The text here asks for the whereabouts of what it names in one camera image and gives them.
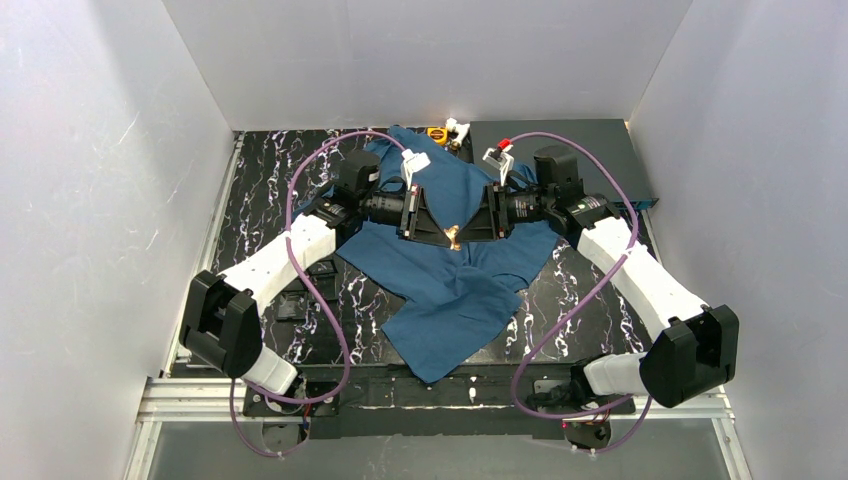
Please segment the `blue t-shirt garment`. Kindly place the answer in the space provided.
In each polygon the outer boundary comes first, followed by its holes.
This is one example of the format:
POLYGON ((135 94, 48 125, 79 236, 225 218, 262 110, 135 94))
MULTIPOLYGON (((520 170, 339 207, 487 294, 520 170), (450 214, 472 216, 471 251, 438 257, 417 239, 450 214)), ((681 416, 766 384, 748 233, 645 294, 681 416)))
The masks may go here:
MULTIPOLYGON (((438 146, 424 133, 392 126, 391 141, 367 144, 383 180, 400 173, 402 147, 431 163, 413 176, 437 224, 464 226, 477 211, 489 176, 438 146)), ((517 225, 509 237, 470 243, 458 251, 398 237, 394 227, 367 222, 337 251, 403 307, 382 327, 415 376, 434 383, 494 340, 559 241, 547 222, 517 225)))

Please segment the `red flower brooch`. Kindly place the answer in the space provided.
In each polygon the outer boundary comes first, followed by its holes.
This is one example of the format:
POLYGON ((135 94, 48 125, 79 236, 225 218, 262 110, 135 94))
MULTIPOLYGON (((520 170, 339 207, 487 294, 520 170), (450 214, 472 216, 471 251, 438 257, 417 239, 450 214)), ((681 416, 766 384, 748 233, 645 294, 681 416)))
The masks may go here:
POLYGON ((461 250, 461 244, 458 241, 459 231, 460 231, 460 228, 459 228, 458 225, 453 225, 449 228, 444 229, 445 236, 449 240, 449 248, 452 251, 460 251, 461 250))

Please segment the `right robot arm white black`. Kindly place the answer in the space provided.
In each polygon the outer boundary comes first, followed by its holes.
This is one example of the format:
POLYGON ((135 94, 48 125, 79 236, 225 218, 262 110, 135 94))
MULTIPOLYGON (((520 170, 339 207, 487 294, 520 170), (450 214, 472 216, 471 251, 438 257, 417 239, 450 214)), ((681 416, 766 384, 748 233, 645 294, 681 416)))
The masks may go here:
POLYGON ((733 310, 711 307, 687 290, 631 238, 632 224, 603 195, 586 193, 573 148, 537 150, 536 177, 528 180, 514 170, 510 147, 503 141, 484 153, 499 179, 485 186, 478 211, 457 242, 501 240, 518 224, 547 222, 610 275, 652 341, 644 353, 603 355, 573 365, 562 399, 579 408, 603 396, 646 394, 671 408, 733 380, 739 334, 733 310))

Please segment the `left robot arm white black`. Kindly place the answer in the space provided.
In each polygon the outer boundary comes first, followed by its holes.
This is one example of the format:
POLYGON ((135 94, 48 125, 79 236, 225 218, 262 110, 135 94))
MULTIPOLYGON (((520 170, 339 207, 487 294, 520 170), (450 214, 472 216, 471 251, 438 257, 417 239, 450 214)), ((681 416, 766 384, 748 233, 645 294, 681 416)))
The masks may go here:
POLYGON ((395 179, 401 187, 383 191, 377 155, 351 151, 336 180, 318 190, 281 235, 221 273, 203 270, 194 276, 179 343, 227 377, 288 402, 298 371, 264 343, 261 314, 292 282, 306 282, 306 268, 331 256, 366 221, 396 228, 403 240, 450 246, 428 211, 423 188, 413 181, 429 164, 425 153, 402 151, 395 179))

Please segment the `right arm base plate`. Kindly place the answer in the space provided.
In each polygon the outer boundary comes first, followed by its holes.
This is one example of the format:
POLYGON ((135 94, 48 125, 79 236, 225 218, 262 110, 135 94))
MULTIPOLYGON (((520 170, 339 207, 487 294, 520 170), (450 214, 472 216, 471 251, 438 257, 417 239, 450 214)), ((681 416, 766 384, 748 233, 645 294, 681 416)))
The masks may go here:
POLYGON ((525 402, 528 408, 538 413, 580 416, 613 403, 612 408, 589 414, 587 419, 561 421, 565 439, 571 448, 587 453, 609 450, 614 445, 611 416, 635 411, 631 399, 624 400, 621 395, 597 396, 579 382, 571 380, 536 380, 525 402))

